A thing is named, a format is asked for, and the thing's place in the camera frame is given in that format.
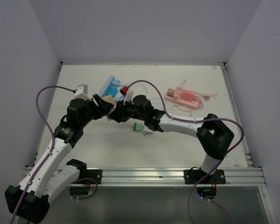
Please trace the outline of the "tan cube socket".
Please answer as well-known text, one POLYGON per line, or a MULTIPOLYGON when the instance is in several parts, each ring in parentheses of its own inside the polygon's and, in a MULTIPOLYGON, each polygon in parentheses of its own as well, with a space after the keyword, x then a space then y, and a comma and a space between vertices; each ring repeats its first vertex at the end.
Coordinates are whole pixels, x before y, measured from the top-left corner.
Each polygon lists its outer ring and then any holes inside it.
POLYGON ((110 103, 112 105, 116 105, 116 102, 114 101, 113 97, 111 95, 107 95, 102 98, 105 102, 110 103))

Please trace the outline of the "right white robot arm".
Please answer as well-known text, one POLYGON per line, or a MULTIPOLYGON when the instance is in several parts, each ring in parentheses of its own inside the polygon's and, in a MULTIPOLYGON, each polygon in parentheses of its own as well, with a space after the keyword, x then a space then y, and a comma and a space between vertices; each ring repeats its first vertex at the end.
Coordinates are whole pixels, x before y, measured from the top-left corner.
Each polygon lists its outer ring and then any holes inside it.
POLYGON ((170 117, 164 110, 155 109, 144 96, 138 95, 131 101, 116 103, 115 109, 108 115, 118 123, 137 119, 151 131, 174 132, 196 137, 206 155, 199 168, 200 181, 209 183, 215 178, 218 164, 227 154, 234 133, 214 114, 198 119, 170 117))

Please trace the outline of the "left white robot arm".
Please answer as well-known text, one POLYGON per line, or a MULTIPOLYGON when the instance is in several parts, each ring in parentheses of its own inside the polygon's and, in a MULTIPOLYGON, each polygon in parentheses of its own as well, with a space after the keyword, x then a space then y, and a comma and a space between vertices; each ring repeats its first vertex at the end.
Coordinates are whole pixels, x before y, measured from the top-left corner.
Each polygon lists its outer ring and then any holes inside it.
POLYGON ((97 181, 88 177, 87 165, 71 159, 65 167, 53 175, 60 162, 73 149, 83 135, 83 128, 92 120, 108 115, 115 106, 111 96, 92 99, 75 98, 70 101, 67 114, 60 124, 51 131, 52 140, 41 159, 29 174, 15 187, 10 185, 5 191, 10 223, 16 216, 34 224, 40 223, 47 215, 50 203, 71 183, 97 181))

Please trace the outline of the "white charger plug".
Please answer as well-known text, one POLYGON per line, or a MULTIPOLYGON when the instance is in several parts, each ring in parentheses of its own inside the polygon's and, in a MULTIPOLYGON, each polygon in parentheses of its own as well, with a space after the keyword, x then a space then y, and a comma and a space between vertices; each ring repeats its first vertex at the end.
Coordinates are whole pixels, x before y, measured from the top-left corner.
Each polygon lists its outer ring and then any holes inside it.
POLYGON ((152 132, 144 131, 143 134, 144 134, 144 135, 152 135, 153 133, 152 133, 152 132))

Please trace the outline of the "green charger plug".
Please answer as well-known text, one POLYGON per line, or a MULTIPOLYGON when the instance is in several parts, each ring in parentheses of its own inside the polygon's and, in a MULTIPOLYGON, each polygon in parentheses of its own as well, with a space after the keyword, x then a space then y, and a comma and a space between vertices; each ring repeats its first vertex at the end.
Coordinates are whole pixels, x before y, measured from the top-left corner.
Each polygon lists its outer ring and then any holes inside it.
POLYGON ((144 125, 142 123, 134 123, 133 125, 131 125, 131 128, 134 132, 141 133, 143 132, 144 125))

